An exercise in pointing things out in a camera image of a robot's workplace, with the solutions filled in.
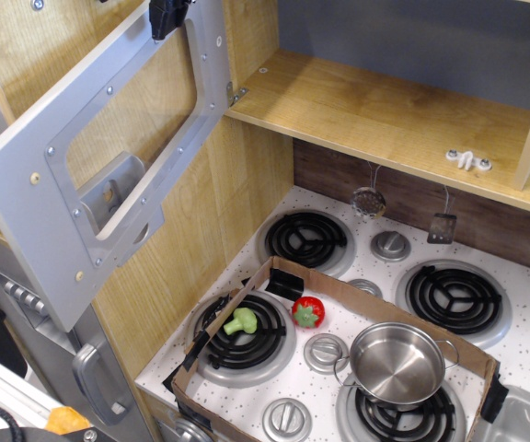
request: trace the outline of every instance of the white hook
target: white hook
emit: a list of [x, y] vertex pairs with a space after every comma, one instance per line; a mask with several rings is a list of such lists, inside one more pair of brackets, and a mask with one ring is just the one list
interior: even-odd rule
[[459, 160], [457, 161], [457, 166], [460, 169], [469, 170], [471, 168], [471, 163], [474, 160], [474, 153], [471, 150], [468, 150], [467, 152], [464, 152], [459, 156]]
[[472, 166], [475, 166], [484, 172], [492, 169], [492, 163], [488, 159], [474, 157], [474, 153], [471, 150], [459, 153], [456, 150], [451, 149], [447, 151], [445, 158], [449, 161], [457, 161], [457, 166], [460, 169], [470, 170]]

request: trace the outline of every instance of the play kitchen stove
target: play kitchen stove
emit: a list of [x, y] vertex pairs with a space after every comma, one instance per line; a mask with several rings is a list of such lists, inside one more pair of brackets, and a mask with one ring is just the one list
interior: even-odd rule
[[[427, 244], [426, 232], [385, 218], [365, 222], [347, 204], [294, 187], [136, 379], [167, 405], [165, 428], [192, 437], [182, 440], [211, 439], [180, 419], [163, 381], [221, 307], [221, 297], [240, 288], [269, 254], [286, 252], [288, 259], [365, 288], [485, 349], [501, 362], [502, 384], [530, 390], [530, 269], [458, 244]], [[187, 389], [195, 402], [264, 441], [467, 439], [482, 378], [454, 366], [418, 409], [384, 409], [333, 376], [335, 360], [374, 323], [332, 297], [306, 291], [322, 300], [326, 318], [317, 329], [299, 328], [289, 313], [293, 302], [267, 289], [258, 287], [242, 301], [256, 312], [261, 334], [219, 331], [199, 355]], [[337, 371], [342, 382], [352, 383], [347, 363]], [[173, 429], [166, 434], [169, 442], [179, 440]]]

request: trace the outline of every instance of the wooden shelf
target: wooden shelf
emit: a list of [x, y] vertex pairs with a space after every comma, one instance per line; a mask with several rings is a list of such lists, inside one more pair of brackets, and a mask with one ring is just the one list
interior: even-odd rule
[[[242, 86], [232, 118], [530, 211], [530, 178], [513, 187], [529, 110], [283, 50]], [[449, 149], [493, 168], [458, 169]]]

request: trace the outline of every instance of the saucepan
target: saucepan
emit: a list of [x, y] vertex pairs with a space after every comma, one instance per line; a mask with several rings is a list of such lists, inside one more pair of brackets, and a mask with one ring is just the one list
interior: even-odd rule
[[[456, 361], [445, 366], [437, 343], [450, 345]], [[343, 384], [338, 362], [349, 359], [354, 384]], [[348, 356], [335, 361], [335, 378], [345, 387], [361, 389], [367, 400], [388, 409], [406, 412], [429, 399], [443, 383], [445, 370], [459, 364], [459, 352], [450, 341], [435, 341], [417, 327], [381, 322], [363, 330]]]

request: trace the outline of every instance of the wood grain panel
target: wood grain panel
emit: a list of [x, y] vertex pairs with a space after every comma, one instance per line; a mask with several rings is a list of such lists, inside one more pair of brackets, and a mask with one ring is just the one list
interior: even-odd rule
[[[369, 185], [365, 160], [294, 140], [295, 184], [344, 203]], [[444, 210], [444, 186], [382, 167], [376, 188], [386, 197], [385, 216], [422, 230]], [[455, 241], [530, 267], [530, 212], [471, 193], [450, 189], [457, 215]]]
[[153, 162], [191, 114], [196, 96], [187, 35], [178, 29], [73, 140], [67, 166], [75, 187], [122, 151]]
[[[513, 187], [530, 111], [277, 51], [227, 115], [530, 211], [530, 182]], [[466, 172], [449, 149], [488, 158]]]
[[[256, 164], [265, 157], [286, 161]], [[289, 191], [291, 158], [291, 141], [281, 135], [230, 119], [213, 130], [164, 201], [166, 223], [94, 301], [129, 376], [138, 375]]]
[[141, 0], [0, 0], [0, 85], [17, 117], [103, 40]]
[[280, 47], [277, 0], [224, 0], [234, 90]]

